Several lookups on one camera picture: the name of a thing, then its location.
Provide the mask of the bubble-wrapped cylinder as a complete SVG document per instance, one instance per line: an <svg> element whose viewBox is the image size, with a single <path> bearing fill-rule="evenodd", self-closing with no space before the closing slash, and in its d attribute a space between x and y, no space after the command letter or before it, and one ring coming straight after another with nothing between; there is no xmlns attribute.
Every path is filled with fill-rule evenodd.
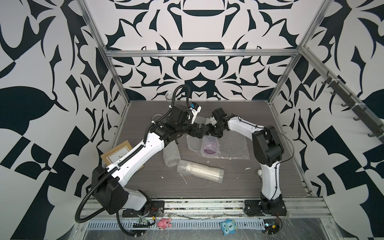
<svg viewBox="0 0 384 240"><path fill-rule="evenodd" d="M216 183L222 183L225 171L223 169L205 166L202 164L180 160L177 172L183 176L194 176Z"/></svg>

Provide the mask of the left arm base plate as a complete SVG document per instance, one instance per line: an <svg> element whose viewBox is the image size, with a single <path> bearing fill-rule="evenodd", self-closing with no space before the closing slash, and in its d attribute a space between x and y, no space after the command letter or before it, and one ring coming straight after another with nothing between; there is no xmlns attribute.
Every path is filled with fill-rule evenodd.
<svg viewBox="0 0 384 240"><path fill-rule="evenodd" d="M151 201L151 204L146 204L142 210L135 211L132 209L123 210L123 218L139 218L139 217L152 217L162 215L165 207L164 201Z"/></svg>

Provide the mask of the bubble-wrapped roll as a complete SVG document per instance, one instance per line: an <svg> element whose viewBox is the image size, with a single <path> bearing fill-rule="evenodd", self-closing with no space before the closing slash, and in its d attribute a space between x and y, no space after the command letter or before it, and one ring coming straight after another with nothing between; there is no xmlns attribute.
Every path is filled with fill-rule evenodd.
<svg viewBox="0 0 384 240"><path fill-rule="evenodd" d="M163 149L163 159L167 167L175 167L181 160L180 151L175 141L169 143Z"/></svg>

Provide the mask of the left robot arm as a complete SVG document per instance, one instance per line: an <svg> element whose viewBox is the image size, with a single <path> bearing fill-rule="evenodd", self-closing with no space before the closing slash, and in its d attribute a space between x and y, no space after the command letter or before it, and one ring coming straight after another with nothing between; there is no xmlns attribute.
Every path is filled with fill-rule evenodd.
<svg viewBox="0 0 384 240"><path fill-rule="evenodd" d="M208 132L208 127L200 127L195 122L202 108L190 102L190 94L189 86L177 87L168 111L151 122L141 142L106 168L94 169L91 189L76 210L76 223L87 222L104 211L113 215L129 209L140 215L148 214L151 198L141 190L126 189L126 185L140 167L169 143L185 134L203 137Z"/></svg>

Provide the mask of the bubble-wrapped purple item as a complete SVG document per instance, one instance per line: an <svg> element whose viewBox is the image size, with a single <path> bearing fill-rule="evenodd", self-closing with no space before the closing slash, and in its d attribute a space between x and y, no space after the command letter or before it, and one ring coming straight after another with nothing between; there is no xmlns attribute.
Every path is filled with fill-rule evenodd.
<svg viewBox="0 0 384 240"><path fill-rule="evenodd" d="M213 136L204 136L200 152L205 158L219 158L221 156L219 139Z"/></svg>

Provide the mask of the purple blue glass vase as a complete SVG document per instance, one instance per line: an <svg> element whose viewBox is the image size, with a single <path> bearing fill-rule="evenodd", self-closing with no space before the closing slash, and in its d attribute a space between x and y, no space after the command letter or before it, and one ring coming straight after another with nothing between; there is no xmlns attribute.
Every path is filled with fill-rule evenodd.
<svg viewBox="0 0 384 240"><path fill-rule="evenodd" d="M214 155L217 153L217 145L214 143L208 143L203 146L203 153L207 155Z"/></svg>

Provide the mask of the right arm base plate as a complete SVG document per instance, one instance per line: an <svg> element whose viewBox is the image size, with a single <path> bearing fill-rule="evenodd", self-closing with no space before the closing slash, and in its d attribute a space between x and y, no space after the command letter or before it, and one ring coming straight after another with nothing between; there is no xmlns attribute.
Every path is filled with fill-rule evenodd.
<svg viewBox="0 0 384 240"><path fill-rule="evenodd" d="M286 216L287 208L284 201L269 200L245 200L244 212L249 217L255 216Z"/></svg>

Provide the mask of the clear glass vase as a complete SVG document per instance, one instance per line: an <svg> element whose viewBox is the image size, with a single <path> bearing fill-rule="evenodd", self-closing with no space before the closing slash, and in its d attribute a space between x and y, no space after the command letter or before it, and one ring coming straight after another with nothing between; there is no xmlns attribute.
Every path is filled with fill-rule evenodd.
<svg viewBox="0 0 384 240"><path fill-rule="evenodd" d="M170 102L171 105L174 104L174 102L175 102L175 97L174 97L174 93L173 93L173 92L167 92L166 95L165 95L165 97L166 97L166 101L167 101L167 102Z"/></svg>

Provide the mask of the bubble wrap around vase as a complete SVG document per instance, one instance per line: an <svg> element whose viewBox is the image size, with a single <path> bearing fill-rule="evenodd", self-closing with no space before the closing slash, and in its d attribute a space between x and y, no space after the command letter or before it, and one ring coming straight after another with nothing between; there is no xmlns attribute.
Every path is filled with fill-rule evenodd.
<svg viewBox="0 0 384 240"><path fill-rule="evenodd" d="M218 159L227 160L249 160L250 154L246 137L235 131L224 131L222 137L218 138L220 143L221 156ZM202 138L187 135L188 149L201 155Z"/></svg>

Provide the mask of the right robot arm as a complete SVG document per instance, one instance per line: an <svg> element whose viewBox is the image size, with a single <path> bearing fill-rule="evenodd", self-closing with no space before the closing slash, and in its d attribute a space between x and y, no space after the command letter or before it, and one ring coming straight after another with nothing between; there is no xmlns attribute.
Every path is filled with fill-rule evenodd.
<svg viewBox="0 0 384 240"><path fill-rule="evenodd" d="M280 133L273 126L256 125L237 115L227 115L222 108L218 108L212 112L210 134L220 137L225 130L252 140L254 156L262 172L261 209L266 212L277 207L283 202L279 173L284 147Z"/></svg>

